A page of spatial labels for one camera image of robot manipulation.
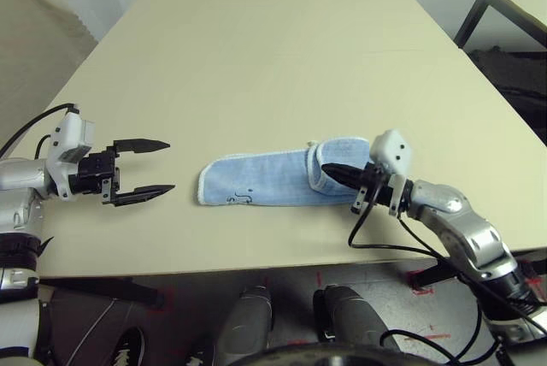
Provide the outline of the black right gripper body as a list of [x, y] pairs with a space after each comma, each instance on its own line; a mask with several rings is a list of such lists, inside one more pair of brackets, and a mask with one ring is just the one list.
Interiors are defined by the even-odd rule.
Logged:
[[384, 167], [368, 163], [362, 170], [352, 212], [360, 215], [371, 201], [375, 204], [389, 207], [392, 188], [389, 186], [391, 173]]

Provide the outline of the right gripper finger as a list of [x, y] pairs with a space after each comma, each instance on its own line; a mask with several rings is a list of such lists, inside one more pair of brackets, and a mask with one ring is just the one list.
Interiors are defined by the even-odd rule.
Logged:
[[331, 178], [355, 178], [362, 174], [364, 168], [331, 162], [323, 164], [321, 170]]
[[362, 178], [361, 174], [335, 174], [332, 178], [340, 185], [354, 190], [360, 190], [366, 186], [366, 181]]

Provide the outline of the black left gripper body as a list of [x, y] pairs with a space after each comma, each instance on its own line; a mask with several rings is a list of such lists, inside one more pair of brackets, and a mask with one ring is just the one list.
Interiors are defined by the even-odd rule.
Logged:
[[99, 194], [103, 204], [116, 205], [120, 189], [120, 170], [115, 165], [119, 156], [116, 145], [83, 157], [76, 174], [69, 175], [72, 194]]

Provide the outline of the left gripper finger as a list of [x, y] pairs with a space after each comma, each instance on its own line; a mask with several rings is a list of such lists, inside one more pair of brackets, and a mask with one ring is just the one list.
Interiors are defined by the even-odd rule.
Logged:
[[139, 204], [157, 198], [173, 190], [175, 185], [154, 185], [135, 188], [132, 192], [115, 193], [111, 197], [111, 204], [114, 206], [127, 206]]
[[169, 147], [169, 143], [154, 139], [120, 139], [113, 142], [112, 151], [118, 156], [122, 152], [142, 154], [161, 151]]

